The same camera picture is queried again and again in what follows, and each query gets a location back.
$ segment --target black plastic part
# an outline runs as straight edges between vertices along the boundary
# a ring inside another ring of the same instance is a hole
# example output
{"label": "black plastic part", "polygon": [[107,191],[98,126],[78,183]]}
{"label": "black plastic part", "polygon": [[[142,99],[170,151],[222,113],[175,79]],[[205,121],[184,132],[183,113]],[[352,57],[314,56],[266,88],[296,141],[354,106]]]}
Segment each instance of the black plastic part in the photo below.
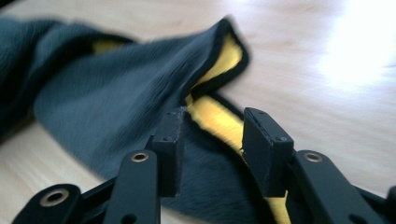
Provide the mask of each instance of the black plastic part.
{"label": "black plastic part", "polygon": [[326,156],[298,151],[292,169],[314,223],[384,223]]}
{"label": "black plastic part", "polygon": [[185,107],[180,107],[164,114],[154,137],[150,138],[150,149],[157,154],[160,165],[161,197],[174,197],[180,190],[184,112]]}
{"label": "black plastic part", "polygon": [[283,197],[282,169],[293,156],[293,140],[266,113],[245,109],[243,157],[256,179],[262,197]]}
{"label": "black plastic part", "polygon": [[81,223],[102,223],[115,182],[114,177],[82,194],[84,216]]}
{"label": "black plastic part", "polygon": [[390,188],[385,200],[386,216],[391,223],[396,223],[396,186]]}
{"label": "black plastic part", "polygon": [[15,217],[13,224],[78,223],[81,194],[77,186],[54,185],[38,192]]}
{"label": "black plastic part", "polygon": [[104,223],[160,223],[158,161],[154,152],[139,150],[124,157]]}

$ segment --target wooden floor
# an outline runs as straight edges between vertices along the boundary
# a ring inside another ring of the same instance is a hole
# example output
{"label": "wooden floor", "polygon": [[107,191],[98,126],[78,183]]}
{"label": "wooden floor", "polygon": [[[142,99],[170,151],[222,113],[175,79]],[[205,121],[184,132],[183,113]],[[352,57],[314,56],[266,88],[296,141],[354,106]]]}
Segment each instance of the wooden floor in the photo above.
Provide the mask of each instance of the wooden floor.
{"label": "wooden floor", "polygon": [[[385,196],[396,185],[396,2],[291,0],[24,0],[21,20],[83,21],[142,41],[201,31],[226,15],[252,62],[222,90],[239,108],[268,112],[296,149],[329,156],[353,184]],[[0,145],[0,223],[56,183],[101,182],[38,123]],[[170,211],[164,223],[191,223]]]}

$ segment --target fleece fabric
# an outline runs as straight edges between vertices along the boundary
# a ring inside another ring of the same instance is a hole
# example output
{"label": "fleece fabric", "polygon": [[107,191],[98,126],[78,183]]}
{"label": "fleece fabric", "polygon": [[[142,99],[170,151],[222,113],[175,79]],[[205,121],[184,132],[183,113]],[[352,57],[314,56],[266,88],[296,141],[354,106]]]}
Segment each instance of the fleece fabric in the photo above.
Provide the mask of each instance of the fleece fabric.
{"label": "fleece fabric", "polygon": [[238,148],[200,123],[216,110],[194,104],[213,100],[243,122],[216,94],[248,65],[227,19],[200,33],[136,43],[79,23],[3,18],[0,43],[0,137],[33,109],[65,150],[111,178],[125,154],[144,148],[163,113],[186,106],[180,195],[162,204],[212,223],[275,222]]}

